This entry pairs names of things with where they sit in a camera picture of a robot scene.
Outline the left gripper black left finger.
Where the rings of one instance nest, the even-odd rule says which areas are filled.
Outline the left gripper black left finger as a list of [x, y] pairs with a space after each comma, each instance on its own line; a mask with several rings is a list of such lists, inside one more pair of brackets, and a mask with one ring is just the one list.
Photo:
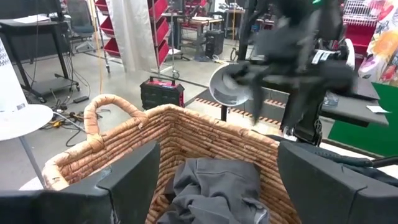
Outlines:
[[159, 162], [150, 141], [63, 190], [0, 192], [0, 224], [144, 224]]

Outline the grey garment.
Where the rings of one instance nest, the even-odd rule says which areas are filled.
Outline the grey garment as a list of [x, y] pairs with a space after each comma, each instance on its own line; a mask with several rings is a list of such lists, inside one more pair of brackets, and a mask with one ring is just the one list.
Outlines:
[[259, 167], [240, 160], [187, 159], [168, 180], [156, 224], [269, 224]]

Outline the black garment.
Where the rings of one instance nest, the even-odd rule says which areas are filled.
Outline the black garment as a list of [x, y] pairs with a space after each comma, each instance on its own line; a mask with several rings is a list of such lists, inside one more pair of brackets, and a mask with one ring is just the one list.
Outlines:
[[291, 108], [296, 112], [285, 110], [286, 120], [283, 127], [291, 129], [301, 119], [305, 110], [304, 85], [308, 85], [307, 78], [297, 73], [297, 61], [304, 49], [301, 44], [306, 37], [301, 28], [289, 25], [276, 29], [266, 30], [259, 34], [255, 40], [257, 49], [265, 56], [265, 61], [260, 64], [239, 63], [228, 67], [226, 75], [230, 77], [236, 86], [246, 87], [251, 93], [252, 120], [256, 124], [259, 121], [265, 95], [263, 88], [275, 88], [286, 91], [293, 97]]

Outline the green mat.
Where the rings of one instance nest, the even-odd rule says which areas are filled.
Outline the green mat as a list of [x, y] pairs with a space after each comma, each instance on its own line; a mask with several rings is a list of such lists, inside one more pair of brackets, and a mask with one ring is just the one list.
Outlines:
[[353, 146], [380, 156], [398, 155], [398, 87], [375, 83], [374, 88], [381, 100], [379, 104], [389, 113], [388, 126], [369, 124], [360, 127], [335, 121], [328, 139]]

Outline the grey side table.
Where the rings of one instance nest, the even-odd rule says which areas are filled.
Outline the grey side table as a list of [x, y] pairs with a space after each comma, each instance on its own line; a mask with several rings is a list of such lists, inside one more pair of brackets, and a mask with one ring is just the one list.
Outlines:
[[379, 107], [380, 97], [367, 80], [358, 78], [350, 96], [338, 95], [339, 102], [336, 107], [324, 106], [321, 116], [331, 118], [357, 126], [367, 127], [370, 123], [388, 126], [389, 122], [382, 113], [373, 113], [367, 106]]

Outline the clear plastic cup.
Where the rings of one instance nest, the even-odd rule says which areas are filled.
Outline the clear plastic cup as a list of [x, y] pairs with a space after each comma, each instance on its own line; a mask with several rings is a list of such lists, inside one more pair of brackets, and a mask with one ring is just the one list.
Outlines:
[[332, 93], [332, 92], [326, 92], [325, 97], [323, 100], [323, 106], [328, 106], [328, 107], [337, 107], [339, 103], [339, 97], [338, 95]]

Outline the red black power station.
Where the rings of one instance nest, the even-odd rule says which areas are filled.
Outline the red black power station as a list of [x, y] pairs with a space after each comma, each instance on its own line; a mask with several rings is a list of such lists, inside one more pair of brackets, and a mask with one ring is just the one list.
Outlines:
[[173, 104], [184, 108], [184, 87], [169, 78], [150, 76], [140, 85], [142, 107], [145, 110], [159, 105]]

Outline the floral fabric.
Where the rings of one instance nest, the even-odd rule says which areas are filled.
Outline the floral fabric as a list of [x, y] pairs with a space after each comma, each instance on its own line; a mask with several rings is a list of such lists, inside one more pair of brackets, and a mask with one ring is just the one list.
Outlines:
[[398, 0], [384, 5], [358, 74], [374, 83], [398, 87]]

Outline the white curtain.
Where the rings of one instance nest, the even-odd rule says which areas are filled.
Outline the white curtain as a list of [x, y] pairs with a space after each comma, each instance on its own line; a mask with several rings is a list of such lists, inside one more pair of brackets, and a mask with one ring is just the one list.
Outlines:
[[126, 73], [157, 69], [147, 0], [106, 0]]

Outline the red bin shelf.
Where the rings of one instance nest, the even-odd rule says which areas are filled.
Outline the red bin shelf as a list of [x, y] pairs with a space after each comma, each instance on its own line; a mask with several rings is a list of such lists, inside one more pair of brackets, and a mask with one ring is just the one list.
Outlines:
[[[166, 39], [167, 34], [169, 33], [169, 25], [166, 17], [163, 16], [163, 13], [165, 13], [168, 8], [168, 3], [167, 0], [147, 0], [147, 3], [149, 7], [152, 38], [158, 69], [169, 52], [169, 46]], [[109, 40], [104, 46], [104, 51], [110, 57], [121, 59], [106, 0], [95, 0], [95, 6], [99, 12], [106, 17], [99, 26], [99, 29], [105, 34], [105, 36], [109, 37]]]

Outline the black computer tower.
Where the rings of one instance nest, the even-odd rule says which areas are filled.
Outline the black computer tower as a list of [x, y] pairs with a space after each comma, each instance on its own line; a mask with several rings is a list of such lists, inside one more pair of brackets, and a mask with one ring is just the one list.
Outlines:
[[208, 30], [205, 33], [205, 55], [212, 58], [223, 53], [224, 31]]

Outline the grey office chair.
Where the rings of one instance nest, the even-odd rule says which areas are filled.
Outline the grey office chair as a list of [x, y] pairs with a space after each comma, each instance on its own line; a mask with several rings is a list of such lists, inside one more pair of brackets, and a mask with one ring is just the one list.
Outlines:
[[91, 19], [90, 10], [86, 0], [67, 0], [68, 15], [71, 17], [70, 26], [72, 36], [77, 37], [83, 42], [75, 46], [76, 52], [90, 51], [96, 52], [91, 38], [95, 28]]

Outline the wooden workbench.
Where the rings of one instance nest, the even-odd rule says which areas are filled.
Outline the wooden workbench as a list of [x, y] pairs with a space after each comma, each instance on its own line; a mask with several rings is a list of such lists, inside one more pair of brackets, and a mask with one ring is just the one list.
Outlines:
[[201, 50], [203, 44], [205, 43], [205, 36], [203, 28], [208, 26], [212, 28], [213, 24], [220, 24], [224, 19], [215, 19], [212, 17], [183, 17], [177, 19], [180, 25], [188, 24], [196, 27], [197, 37], [195, 41], [187, 42], [186, 40], [181, 40], [181, 47], [195, 48], [196, 50]]

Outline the black desk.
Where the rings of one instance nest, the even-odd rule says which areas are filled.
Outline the black desk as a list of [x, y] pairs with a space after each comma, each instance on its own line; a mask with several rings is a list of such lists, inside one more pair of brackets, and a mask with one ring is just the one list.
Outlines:
[[[65, 24], [65, 22], [53, 21], [21, 23], [13, 19], [0, 19], [0, 33], [4, 35], [6, 42], [8, 43], [9, 55], [14, 57], [14, 61], [23, 80], [19, 86], [28, 93], [36, 96], [41, 103], [46, 103], [47, 100], [45, 96], [56, 91], [63, 89], [67, 89], [69, 92], [73, 92], [75, 90], [80, 91], [79, 82], [69, 77], [64, 59], [65, 54], [62, 51], [61, 30], [62, 26]], [[54, 79], [47, 80], [45, 82], [30, 83], [12, 38], [18, 36], [39, 35], [41, 33], [52, 35], [63, 74], [55, 74]]]

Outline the black metal frame post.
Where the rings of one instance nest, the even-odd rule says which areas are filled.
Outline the black metal frame post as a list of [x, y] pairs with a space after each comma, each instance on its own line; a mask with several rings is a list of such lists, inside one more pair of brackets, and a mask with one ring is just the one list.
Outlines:
[[251, 35], [251, 26], [253, 24], [253, 22], [250, 21], [250, 18], [254, 15], [256, 5], [257, 0], [246, 0], [244, 6], [243, 23], [241, 24], [239, 35], [238, 61], [246, 59], [248, 41]]

